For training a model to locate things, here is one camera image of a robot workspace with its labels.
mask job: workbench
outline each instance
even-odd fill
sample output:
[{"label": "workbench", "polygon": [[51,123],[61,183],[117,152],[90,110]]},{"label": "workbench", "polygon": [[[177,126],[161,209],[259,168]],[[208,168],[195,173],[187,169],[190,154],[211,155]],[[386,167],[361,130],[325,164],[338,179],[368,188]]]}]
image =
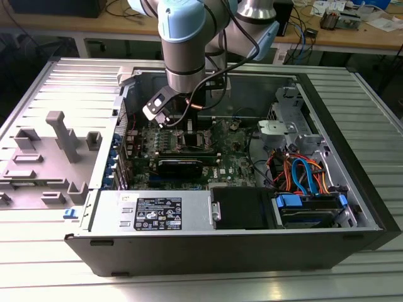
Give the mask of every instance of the workbench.
[{"label": "workbench", "polygon": [[[161,61],[60,59],[43,68],[0,129],[0,171],[21,126],[53,135],[50,110],[63,110],[77,135],[108,126],[121,66],[163,68]],[[403,126],[357,73],[345,68],[247,64],[250,72],[305,73],[351,149],[403,228]],[[64,210],[0,209],[1,301],[402,301],[403,236],[348,257],[329,271],[194,276],[98,277],[63,241],[79,220]]]},{"label": "workbench", "polygon": [[[403,42],[403,31],[389,33],[374,28],[366,23],[355,30],[321,30],[319,17],[309,15],[310,7],[297,8],[302,20],[308,21],[307,27],[319,30],[314,50],[323,52],[368,53],[378,55],[395,55]],[[43,16],[32,14],[14,14],[15,20],[31,35],[67,36],[76,41],[79,56],[89,57],[86,39],[115,39],[133,41],[159,41],[157,20],[146,16],[122,18],[102,12],[99,18],[79,18],[69,16]],[[112,5],[110,11],[121,14],[120,5]],[[403,7],[390,5],[390,13],[403,14]],[[22,34],[0,6],[0,32]],[[286,35],[278,36],[273,44],[277,48],[274,64],[282,64],[287,50],[296,46],[299,37],[292,26],[288,26]]]}]

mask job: black cable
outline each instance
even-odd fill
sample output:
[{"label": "black cable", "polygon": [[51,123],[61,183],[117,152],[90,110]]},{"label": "black cable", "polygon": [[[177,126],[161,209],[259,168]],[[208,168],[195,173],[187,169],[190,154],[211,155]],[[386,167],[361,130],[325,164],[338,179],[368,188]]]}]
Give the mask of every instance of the black cable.
[{"label": "black cable", "polygon": [[31,39],[31,41],[38,47],[38,49],[39,49],[41,52],[43,52],[43,54],[44,54],[46,57],[49,57],[49,55],[46,53],[46,51],[44,51],[44,50],[41,48],[41,46],[37,43],[37,41],[35,41],[35,39],[32,38],[32,36],[31,36],[29,33],[27,33],[26,30],[25,30],[21,25],[19,25],[17,21],[15,21],[15,19],[13,18],[13,16],[12,16],[12,15],[10,14],[10,12],[8,11],[8,9],[7,9],[7,7],[6,7],[5,3],[4,3],[4,0],[1,0],[1,4],[3,5],[4,11],[6,12],[6,14],[7,14],[8,17],[10,18],[10,20],[11,20],[24,34],[26,34],[28,38]]},{"label": "black cable", "polygon": [[[226,69],[228,66],[228,44],[227,44],[227,33],[223,30],[223,39],[224,39],[224,68]],[[201,110],[208,110],[216,107],[221,101],[224,99],[225,94],[227,93],[227,84],[228,84],[228,73],[224,74],[224,88],[221,93],[220,99],[210,106],[203,107]]]},{"label": "black cable", "polygon": [[154,17],[158,18],[158,14],[156,11],[154,11],[154,9],[152,8],[150,2],[148,0],[144,0],[145,5],[147,5],[147,7],[149,8],[149,10],[151,11],[151,13],[154,15]]},{"label": "black cable", "polygon": [[254,130],[255,130],[255,128],[252,129],[251,136],[249,137],[249,140],[247,141],[247,145],[246,145],[246,155],[247,155],[247,159],[248,159],[248,161],[251,163],[251,165],[253,166],[253,169],[254,169],[257,173],[259,173],[260,175],[262,175],[263,178],[266,179],[266,181],[267,181],[269,184],[273,185],[273,181],[271,181],[270,178],[267,177],[265,173],[263,173],[262,171],[260,171],[260,170],[256,167],[255,163],[252,161],[252,158],[251,158],[251,141],[252,141],[253,131],[254,131]]},{"label": "black cable", "polygon": [[242,111],[242,110],[249,110],[250,112],[252,112],[255,116],[258,116],[258,114],[256,113],[256,110],[251,108],[251,107],[241,107],[239,108],[237,111],[234,112],[234,114],[232,115],[233,118],[237,117],[237,114]]},{"label": "black cable", "polygon": [[[297,13],[297,17],[290,16],[290,18],[294,18],[294,19],[299,20],[299,22],[300,22],[300,28],[301,28],[302,32],[305,33],[305,31],[306,31],[306,29],[307,29],[307,25],[305,24],[304,21],[302,21],[301,16],[300,16],[300,13],[297,11],[297,9],[295,8],[295,6],[293,7],[293,9],[294,9],[295,12]],[[294,51],[292,52],[292,54],[288,56],[287,60],[283,63],[283,65],[287,64],[287,63],[290,61],[291,58],[294,58],[294,54],[295,54],[295,52],[297,51],[298,46],[301,44],[302,36],[301,36],[300,34],[297,34],[297,35],[300,37],[300,40],[298,41],[297,46],[295,46]]]},{"label": "black cable", "polygon": [[108,14],[111,14],[112,16],[115,16],[115,17],[134,17],[134,16],[140,15],[139,13],[135,13],[135,14],[115,14],[115,13],[112,13],[111,11],[109,11],[108,8],[109,8],[113,3],[116,3],[116,2],[118,2],[118,1],[120,1],[120,0],[113,0],[112,2],[108,3],[108,4],[105,6],[105,11],[106,11]]},{"label": "black cable", "polygon": [[239,66],[242,66],[242,65],[244,65],[244,64],[246,64],[246,63],[248,63],[248,62],[250,62],[251,60],[253,60],[254,58],[256,58],[256,56],[257,56],[257,55],[259,54],[259,52],[260,52],[260,47],[259,47],[259,45],[256,43],[256,41],[254,40],[254,38],[252,38],[252,37],[250,36],[250,34],[248,34],[247,31],[246,31],[246,30],[239,24],[239,22],[236,20],[236,17],[234,16],[234,14],[232,13],[231,9],[229,8],[229,5],[228,5],[227,0],[221,0],[221,2],[222,2],[222,4],[225,6],[225,8],[226,8],[226,10],[227,10],[227,12],[228,12],[230,18],[233,20],[233,22],[234,22],[235,25],[238,27],[238,29],[241,31],[241,33],[242,33],[244,36],[246,36],[246,38],[247,38],[249,41],[251,41],[251,43],[255,46],[255,52],[254,52],[250,57],[245,58],[244,60],[240,61],[239,63],[236,63],[236,64],[234,64],[234,65],[232,65],[232,66],[230,66],[230,67],[227,67],[227,68],[225,68],[225,69],[222,69],[222,70],[220,70],[220,71],[218,71],[218,72],[216,72],[216,73],[214,73],[214,74],[212,74],[212,75],[210,75],[210,76],[204,78],[202,81],[200,81],[200,83],[197,84],[197,86],[196,86],[195,89],[193,90],[193,92],[192,92],[192,94],[191,94],[191,96],[190,96],[188,105],[186,106],[186,108],[185,108],[185,110],[184,110],[184,113],[182,114],[181,118],[180,118],[178,121],[176,121],[175,123],[173,123],[173,124],[167,124],[166,127],[168,127],[168,128],[175,127],[176,125],[178,125],[179,123],[181,123],[181,122],[183,121],[184,117],[186,116],[186,114],[188,113],[188,111],[189,111],[189,109],[190,109],[190,107],[191,107],[191,104],[192,104],[192,101],[193,101],[193,98],[194,98],[196,92],[197,92],[206,82],[208,82],[208,81],[211,80],[211,79],[214,79],[215,77],[218,77],[219,75],[221,76],[222,74],[228,73],[229,71],[232,71],[232,70],[238,68]]},{"label": "black cable", "polygon": [[217,63],[214,62],[214,60],[211,58],[211,56],[206,55],[206,59],[214,66],[215,70],[220,70]]}]

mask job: metal bracket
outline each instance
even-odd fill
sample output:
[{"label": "metal bracket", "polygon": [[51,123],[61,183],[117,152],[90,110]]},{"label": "metal bracket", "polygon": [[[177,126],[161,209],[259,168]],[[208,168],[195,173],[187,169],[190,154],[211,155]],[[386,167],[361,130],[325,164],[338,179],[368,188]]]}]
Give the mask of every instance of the metal bracket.
[{"label": "metal bracket", "polygon": [[212,218],[215,222],[221,220],[220,203],[218,201],[212,203]]}]

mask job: robotic arm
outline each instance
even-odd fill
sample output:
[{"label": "robotic arm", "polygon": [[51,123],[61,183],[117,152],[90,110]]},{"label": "robotic arm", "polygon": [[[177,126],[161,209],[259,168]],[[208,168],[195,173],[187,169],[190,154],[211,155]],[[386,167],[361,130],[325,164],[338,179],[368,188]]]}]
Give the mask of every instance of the robotic arm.
[{"label": "robotic arm", "polygon": [[[203,108],[200,104],[205,104],[205,90],[222,88],[219,76],[240,66],[223,66],[220,56],[225,46],[225,50],[246,57],[241,65],[252,59],[261,60],[279,26],[273,0],[128,0],[128,3],[136,11],[158,18],[168,86],[147,102],[143,112],[161,128],[180,123],[191,107]],[[221,69],[209,77],[205,75],[206,54]],[[187,106],[177,122],[169,123],[165,106],[174,99]]]}]

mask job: electronic equipment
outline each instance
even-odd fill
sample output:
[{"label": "electronic equipment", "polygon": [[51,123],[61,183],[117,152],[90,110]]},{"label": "electronic equipment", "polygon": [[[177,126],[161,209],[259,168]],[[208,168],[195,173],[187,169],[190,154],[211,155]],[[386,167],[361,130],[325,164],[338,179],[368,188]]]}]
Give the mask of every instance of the electronic equipment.
[{"label": "electronic equipment", "polygon": [[340,12],[326,9],[319,23],[324,30],[334,30],[340,18]]},{"label": "electronic equipment", "polygon": [[275,0],[273,7],[276,10],[276,21],[280,24],[277,36],[285,36],[294,3],[292,0]]},{"label": "electronic equipment", "polygon": [[357,30],[361,25],[361,18],[355,13],[340,13],[336,28]]},{"label": "electronic equipment", "polygon": [[97,18],[106,0],[9,0],[16,14],[51,14]]},{"label": "electronic equipment", "polygon": [[357,30],[360,27],[361,18],[355,13],[326,9],[320,24],[324,30],[334,30],[335,28]]},{"label": "electronic equipment", "polygon": [[[122,61],[119,87],[86,98],[82,81],[60,88],[103,100],[102,131],[65,122],[69,102],[19,124],[2,206],[83,205],[64,240],[99,276],[330,269],[400,234],[315,89],[327,70],[242,66],[276,35],[269,1],[130,5],[158,15],[164,63]],[[226,52],[247,58],[228,67]]]}]

